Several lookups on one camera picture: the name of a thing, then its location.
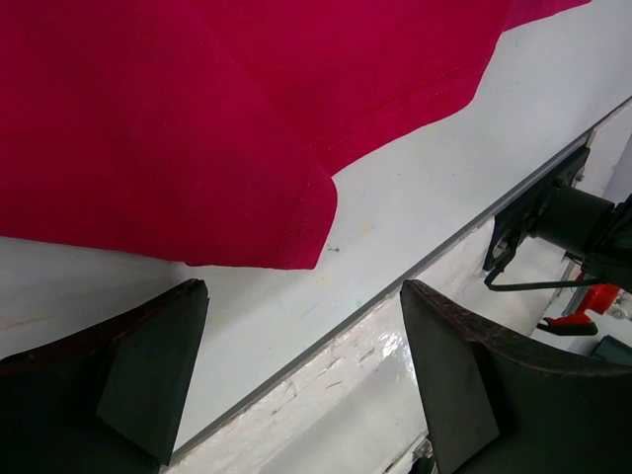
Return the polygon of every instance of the black cylinder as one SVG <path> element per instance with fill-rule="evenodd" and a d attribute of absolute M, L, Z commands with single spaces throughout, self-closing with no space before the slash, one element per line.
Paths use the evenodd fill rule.
<path fill-rule="evenodd" d="M 599 223 L 613 209 L 609 200 L 562 186 L 543 205 L 532 234 L 583 256 L 599 231 Z"/>

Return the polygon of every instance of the stitched seam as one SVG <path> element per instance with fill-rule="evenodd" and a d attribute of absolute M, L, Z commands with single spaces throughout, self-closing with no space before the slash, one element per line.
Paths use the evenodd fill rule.
<path fill-rule="evenodd" d="M 434 99 L 434 98 L 435 98 L 435 97 L 437 97 L 437 96 L 440 96 L 440 95 L 442 95 L 442 94 L 445 94 L 446 92 L 449 92 L 450 90 L 454 89 L 456 86 L 459 86 L 459 85 L 461 85 L 462 83 L 464 83 L 464 82 L 467 82 L 467 81 L 471 80 L 473 77 L 475 77 L 475 76 L 477 76 L 477 75 L 478 75 L 478 73 L 477 73 L 477 74 L 471 74 L 471 75 L 469 75 L 469 76 L 467 76 L 467 77 L 462 78 L 461 80 L 459 80 L 459 81 L 457 81 L 457 82 L 454 82 L 454 83 L 453 83 L 453 84 L 451 84 L 449 87 L 446 87 L 446 88 L 444 88 L 444 89 L 441 89 L 441 90 L 440 90 L 440 91 L 438 91 L 438 92 L 435 92 L 435 93 L 434 93 L 434 94 L 432 94 L 431 96 L 426 96 L 426 97 L 423 97 L 422 99 L 420 99 L 419 101 L 415 101 L 415 102 L 408 103 L 408 104 L 406 104 L 405 106 L 402 106 L 402 107 L 400 107 L 399 109 L 397 109 L 397 110 L 395 110 L 395 111 L 392 111 L 392 112 L 388 113 L 388 114 L 387 114 L 387 115 L 385 115 L 385 116 L 380 115 L 380 116 L 376 116 L 376 117 L 380 117 L 381 119 L 386 119 L 386 118 L 388 118 L 388 117 L 394 116 L 395 114 L 399 114 L 400 112 L 405 111 L 406 109 L 409 109 L 409 108 L 411 108 L 412 106 L 416 106 L 416 105 L 418 105 L 418 104 L 422 104 L 423 102 L 429 101 L 429 100 L 431 100 L 431 99 Z M 371 127 L 372 127 L 372 124 L 368 124 L 368 125 L 363 126 L 362 128 L 359 128 L 358 130 L 354 131 L 353 133 L 349 133 L 348 135 L 345 135 L 345 136 L 344 136 L 343 138 L 341 138 L 340 140 L 338 140 L 338 141 L 336 141 L 336 142 L 332 143 L 330 146 L 328 146 L 326 150 L 327 150 L 327 151 L 331 151 L 331 150 L 333 150 L 334 148 L 336 148 L 337 146 L 340 146 L 342 143 L 344 143 L 345 141 L 349 140 L 350 138 L 353 138 L 353 137 L 354 137 L 354 136 L 356 136 L 356 135 L 359 135 L 359 134 L 361 134 L 361 133 L 364 133 L 367 129 L 369 129 L 369 128 L 371 128 Z"/>
<path fill-rule="evenodd" d="M 298 203 L 294 206 L 294 209 L 292 210 L 289 216 L 289 219 L 285 223 L 285 230 L 283 230 L 280 240 L 278 241 L 278 245 L 276 246 L 276 250 L 275 250 L 275 255 L 280 254 L 281 248 L 285 244 L 285 240 L 287 239 L 287 234 L 289 233 L 289 229 L 290 227 L 292 227 L 292 223 L 294 222 L 294 219 L 296 218 L 296 213 L 298 212 L 298 209 L 300 209 L 301 204 L 303 203 L 303 201 L 305 200 L 305 197 L 307 196 L 307 192 L 309 191 L 309 188 L 312 184 L 313 177 L 314 177 L 314 164 L 312 163 L 312 165 L 309 168 L 309 174 L 307 175 L 307 184 L 305 185 L 305 188 L 303 188 L 303 191 L 300 195 L 300 199 L 298 200 Z"/>
<path fill-rule="evenodd" d="M 300 242 L 301 240 L 303 240 L 303 236 L 305 235 L 305 224 L 307 223 L 307 220 L 310 219 L 311 214 L 312 214 L 312 210 L 314 208 L 314 205 L 316 205 L 316 201 L 318 200 L 318 196 L 321 194 L 322 192 L 322 185 L 318 187 L 318 189 L 316 190 L 316 194 L 314 195 L 314 199 L 312 200 L 311 204 L 309 205 L 309 208 L 307 209 L 307 212 L 305 212 L 305 217 L 303 217 L 300 226 L 298 227 L 298 233 L 297 235 L 297 241 Z"/>
<path fill-rule="evenodd" d="M 352 124 L 354 121 L 361 119 L 362 117 L 364 117 L 366 114 L 368 114 L 369 112 L 375 110 L 375 109 L 379 109 L 381 107 L 387 106 L 389 103 L 393 102 L 396 99 L 399 99 L 401 97 L 410 95 L 414 92 L 416 92 L 417 90 L 419 90 L 420 88 L 431 84 L 432 82 L 438 81 L 439 79 L 443 79 L 444 77 L 450 76 L 452 74 L 457 73 L 458 71 L 466 68 L 467 66 L 478 62 L 482 57 L 484 57 L 484 54 L 480 54 L 478 56 L 476 56 L 475 58 L 464 62 L 462 64 L 459 64 L 458 66 L 455 66 L 454 68 L 450 69 L 449 71 L 443 72 L 441 74 L 439 74 L 438 76 L 432 77 L 430 79 L 426 79 L 423 82 L 420 82 L 419 84 L 417 84 L 416 86 L 414 86 L 412 89 L 406 91 L 406 92 L 400 92 L 398 94 L 394 94 L 392 96 L 390 96 L 389 98 L 387 98 L 386 100 L 384 100 L 383 102 L 377 104 L 377 105 L 373 105 L 365 110 L 363 110 L 362 112 L 360 112 L 359 114 L 356 114 L 355 116 L 349 118 L 348 120 L 340 123 L 339 125 L 336 125 L 334 128 L 332 128 L 330 131 L 326 132 L 325 134 L 319 136 L 318 138 L 314 139 L 313 141 L 311 141 L 307 146 L 312 147 L 315 144 L 317 144 L 319 141 L 324 140 L 325 138 L 327 138 L 328 136 L 330 136 L 331 134 L 335 133 L 336 131 L 340 130 L 341 128 L 348 126 L 350 124 Z"/>

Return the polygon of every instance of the red plastic part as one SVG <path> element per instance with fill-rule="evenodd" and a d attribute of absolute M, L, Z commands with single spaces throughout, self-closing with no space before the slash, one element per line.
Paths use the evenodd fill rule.
<path fill-rule="evenodd" d="M 621 288 L 614 284 L 595 284 L 588 290 L 582 303 L 577 309 L 578 313 L 592 310 L 598 314 L 605 313 L 612 305 Z"/>
<path fill-rule="evenodd" d="M 592 324 L 593 320 L 583 312 L 577 312 L 561 318 L 544 318 L 549 326 L 582 326 Z"/>

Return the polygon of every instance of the paint smudge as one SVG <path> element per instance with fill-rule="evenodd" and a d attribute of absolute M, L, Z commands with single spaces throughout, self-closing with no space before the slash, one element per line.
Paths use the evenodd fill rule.
<path fill-rule="evenodd" d="M 0 321 L 0 330 L 8 331 L 10 329 L 20 328 L 22 326 L 27 326 L 28 324 L 38 323 L 40 321 L 45 321 L 48 317 L 27 319 L 26 321 Z"/>
<path fill-rule="evenodd" d="M 370 232 L 377 229 L 378 229 L 377 224 L 373 224 L 373 223 L 364 224 L 364 227 L 362 227 L 362 235 L 368 235 Z"/>
<path fill-rule="evenodd" d="M 375 348 L 371 349 L 369 352 L 367 352 L 365 355 L 361 356 L 358 360 L 357 363 L 361 364 L 363 363 L 365 360 L 367 360 L 369 357 L 371 357 L 372 355 L 375 354 Z"/>
<path fill-rule="evenodd" d="M 303 314 L 301 314 L 300 317 L 304 318 L 309 313 L 311 313 L 313 310 L 315 310 L 317 307 L 318 307 L 318 304 L 313 305 L 311 308 L 309 308 L 307 311 L 305 311 Z"/>

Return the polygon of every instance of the white surface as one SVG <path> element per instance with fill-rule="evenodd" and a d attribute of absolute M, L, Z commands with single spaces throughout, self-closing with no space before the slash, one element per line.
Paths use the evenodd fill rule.
<path fill-rule="evenodd" d="M 315 271 L 188 269 L 3 239 L 0 356 L 203 277 L 210 317 L 181 445 L 632 95 L 631 18 L 628 0 L 594 0 L 505 33 L 468 108 L 336 176 L 340 251 Z"/>
<path fill-rule="evenodd" d="M 628 140 L 621 161 L 614 170 L 612 180 L 604 197 L 613 202 L 622 202 L 632 194 L 632 136 Z"/>
<path fill-rule="evenodd" d="M 630 104 L 595 129 L 580 183 L 584 191 L 603 193 L 630 129 Z M 554 290 L 487 290 L 481 268 L 493 229 L 489 219 L 412 277 L 530 335 Z M 503 278 L 560 278 L 568 263 L 563 254 L 541 240 L 527 239 Z M 187 452 L 168 474 L 408 473 L 412 451 L 426 428 L 395 290 Z"/>
<path fill-rule="evenodd" d="M 417 277 L 458 299 L 493 229 L 490 219 Z M 377 473 L 425 430 L 396 291 L 167 473 Z"/>

